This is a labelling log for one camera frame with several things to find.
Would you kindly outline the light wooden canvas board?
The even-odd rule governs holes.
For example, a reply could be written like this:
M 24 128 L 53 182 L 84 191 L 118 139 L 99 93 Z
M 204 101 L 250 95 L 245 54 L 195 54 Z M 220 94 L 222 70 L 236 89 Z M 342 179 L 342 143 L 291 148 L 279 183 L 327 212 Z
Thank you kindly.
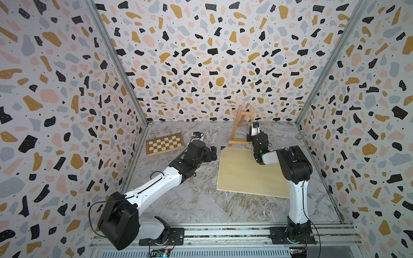
M 217 190 L 289 198 L 289 184 L 278 163 L 260 165 L 248 149 L 220 152 Z

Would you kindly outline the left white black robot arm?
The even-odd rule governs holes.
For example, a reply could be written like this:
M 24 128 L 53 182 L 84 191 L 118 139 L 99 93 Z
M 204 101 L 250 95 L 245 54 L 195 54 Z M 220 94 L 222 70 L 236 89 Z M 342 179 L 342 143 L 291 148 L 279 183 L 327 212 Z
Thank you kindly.
M 207 147 L 202 140 L 194 140 L 160 174 L 141 187 L 127 193 L 114 192 L 106 201 L 97 224 L 117 250 L 123 250 L 135 240 L 148 245 L 163 245 L 172 237 L 171 226 L 159 216 L 147 219 L 141 214 L 169 190 L 195 176 L 203 163 L 217 160 L 215 146 Z

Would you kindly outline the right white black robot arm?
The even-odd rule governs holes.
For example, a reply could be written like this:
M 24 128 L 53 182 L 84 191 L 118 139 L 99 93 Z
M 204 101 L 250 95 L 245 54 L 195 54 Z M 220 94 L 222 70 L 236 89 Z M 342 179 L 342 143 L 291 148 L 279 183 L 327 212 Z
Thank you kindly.
M 285 236 L 291 243 L 299 243 L 312 234 L 307 215 L 307 189 L 313 168 L 299 146 L 269 150 L 268 135 L 253 129 L 246 140 L 253 146 L 254 159 L 260 165 L 279 164 L 289 183 L 290 209 Z

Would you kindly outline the wooden chess board box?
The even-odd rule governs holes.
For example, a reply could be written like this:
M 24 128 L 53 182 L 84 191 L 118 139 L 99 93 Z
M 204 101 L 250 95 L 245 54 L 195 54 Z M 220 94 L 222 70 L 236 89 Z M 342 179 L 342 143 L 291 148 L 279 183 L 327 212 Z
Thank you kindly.
M 146 155 L 148 157 L 165 154 L 185 148 L 181 133 L 146 140 Z

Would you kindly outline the green circuit board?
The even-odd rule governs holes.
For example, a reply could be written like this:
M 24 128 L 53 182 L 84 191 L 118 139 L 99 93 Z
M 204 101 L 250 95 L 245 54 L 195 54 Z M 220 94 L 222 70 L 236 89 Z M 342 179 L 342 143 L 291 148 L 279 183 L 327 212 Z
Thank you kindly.
M 149 252 L 150 258 L 169 258 L 171 255 L 170 249 L 154 249 Z

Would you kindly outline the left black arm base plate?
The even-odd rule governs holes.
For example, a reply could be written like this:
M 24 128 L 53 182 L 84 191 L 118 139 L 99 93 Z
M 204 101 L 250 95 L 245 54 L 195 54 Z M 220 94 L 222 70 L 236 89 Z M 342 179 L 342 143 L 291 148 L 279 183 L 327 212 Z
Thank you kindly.
M 139 246 L 182 246 L 184 243 L 185 229 L 183 227 L 173 227 L 164 230 L 157 239 L 141 239 Z

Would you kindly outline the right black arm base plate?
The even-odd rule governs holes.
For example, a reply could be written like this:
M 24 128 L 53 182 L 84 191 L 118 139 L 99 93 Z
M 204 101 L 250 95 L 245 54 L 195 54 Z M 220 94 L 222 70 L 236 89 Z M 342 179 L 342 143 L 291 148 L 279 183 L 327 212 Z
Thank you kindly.
M 304 244 L 318 244 L 318 241 L 314 238 L 312 233 L 305 233 L 303 236 L 299 236 L 296 240 L 287 236 L 286 226 L 270 227 L 269 238 L 273 245 L 304 245 Z

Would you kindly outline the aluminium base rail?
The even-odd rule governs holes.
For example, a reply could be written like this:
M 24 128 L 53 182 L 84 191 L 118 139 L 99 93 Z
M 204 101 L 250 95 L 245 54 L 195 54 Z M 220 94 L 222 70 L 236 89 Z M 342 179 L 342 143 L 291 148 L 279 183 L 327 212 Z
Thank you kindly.
M 175 224 L 185 229 L 182 246 L 139 246 L 135 240 L 117 250 L 108 240 L 96 237 L 91 258 L 149 258 L 154 249 L 170 249 L 170 258 L 291 258 L 291 247 L 304 247 L 308 258 L 366 258 L 361 238 L 350 224 L 317 224 L 312 234 L 318 244 L 273 245 L 270 227 L 276 223 Z

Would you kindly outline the left aluminium corner post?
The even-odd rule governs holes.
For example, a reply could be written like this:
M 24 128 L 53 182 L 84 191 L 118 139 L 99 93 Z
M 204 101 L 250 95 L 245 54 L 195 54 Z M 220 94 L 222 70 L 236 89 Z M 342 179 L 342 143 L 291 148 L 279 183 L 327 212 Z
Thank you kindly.
M 96 31 L 99 33 L 102 43 L 106 48 L 106 51 L 109 55 L 109 58 L 114 64 L 114 67 L 120 76 L 121 81 L 123 82 L 123 85 L 125 86 L 126 92 L 128 93 L 131 102 L 136 109 L 137 116 L 139 118 L 139 121 L 142 123 L 143 127 L 148 127 L 148 121 L 144 115 L 144 112 L 142 111 L 142 108 L 139 104 L 139 101 L 135 95 L 135 92 L 131 86 L 131 82 L 128 80 L 128 77 L 126 75 L 126 71 L 124 70 L 120 59 L 118 58 L 117 52 L 113 44 L 111 43 L 109 34 L 104 26 L 104 22 L 101 19 L 101 16 L 98 12 L 98 9 L 96 7 L 96 4 L 92 0 L 85 0 L 84 1 L 86 8 L 88 12 L 90 13 L 91 20 L 93 21 L 93 24 L 96 27 Z

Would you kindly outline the aluminium corner post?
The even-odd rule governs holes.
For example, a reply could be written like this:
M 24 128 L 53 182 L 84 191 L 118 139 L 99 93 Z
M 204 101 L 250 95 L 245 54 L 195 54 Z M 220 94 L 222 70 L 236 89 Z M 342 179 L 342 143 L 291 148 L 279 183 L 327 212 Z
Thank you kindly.
M 135 95 L 135 92 L 131 86 L 131 82 L 128 80 L 128 77 L 126 75 L 126 71 L 124 70 L 120 59 L 118 58 L 117 52 L 113 44 L 111 43 L 109 34 L 104 26 L 104 22 L 101 19 L 101 16 L 98 12 L 98 9 L 96 7 L 96 4 L 92 0 L 85 0 L 84 1 L 86 8 L 88 12 L 90 13 L 91 20 L 93 21 L 93 24 L 96 27 L 96 31 L 99 33 L 102 43 L 106 48 L 106 51 L 109 55 L 109 58 L 114 64 L 114 67 L 120 76 L 121 81 L 123 82 L 123 85 L 125 86 L 126 92 L 128 93 L 131 102 L 136 109 L 137 116 L 139 118 L 139 121 L 142 123 L 143 127 L 148 127 L 148 121 L 144 115 L 144 112 L 142 111 L 142 108 L 139 104 L 139 101 Z
M 334 47 L 330 58 L 328 59 L 327 63 L 325 64 L 324 68 L 321 70 L 321 73 L 315 83 L 315 86 L 313 87 L 312 91 L 308 95 L 308 98 L 306 102 L 304 103 L 304 106 L 299 113 L 297 120 L 295 121 L 295 124 L 299 126 L 299 124 L 304 120 L 306 112 L 310 109 L 312 101 L 316 98 L 317 93 L 319 92 L 320 88 L 322 87 L 324 81 L 326 80 L 327 76 L 329 75 L 329 72 L 331 69 L 334 67 L 334 64 L 337 62 L 338 58 L 341 55 L 341 51 L 344 49 L 350 35 L 354 31 L 355 27 L 357 26 L 358 21 L 361 19 L 361 16 L 363 13 L 366 11 L 368 7 L 368 0 L 360 0 L 358 1 L 351 17 L 350 21 L 347 23 L 346 28 L 344 29 L 341 37 L 338 40 L 337 45 Z

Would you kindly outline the right aluminium corner post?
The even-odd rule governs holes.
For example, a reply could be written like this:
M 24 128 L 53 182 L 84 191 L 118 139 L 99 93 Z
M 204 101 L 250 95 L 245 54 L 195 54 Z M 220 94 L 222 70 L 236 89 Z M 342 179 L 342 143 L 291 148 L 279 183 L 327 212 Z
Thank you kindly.
M 338 58 L 341 55 L 341 51 L 344 49 L 350 35 L 354 31 L 355 27 L 357 26 L 358 21 L 361 19 L 361 16 L 363 13 L 366 11 L 368 7 L 368 0 L 360 0 L 358 1 L 351 17 L 350 21 L 347 23 L 346 28 L 344 29 L 341 37 L 338 40 L 337 45 L 334 47 L 330 58 L 328 59 L 327 63 L 325 64 L 324 68 L 321 70 L 321 73 L 315 83 L 315 86 L 313 87 L 312 91 L 308 95 L 308 98 L 306 102 L 304 103 L 304 106 L 299 113 L 297 120 L 295 121 L 295 124 L 299 126 L 299 124 L 304 120 L 306 112 L 310 109 L 312 101 L 316 98 L 317 93 L 319 92 L 320 88 L 322 87 L 324 81 L 326 80 L 327 76 L 329 75 L 329 72 L 331 69 L 334 67 L 334 64 L 337 62 Z

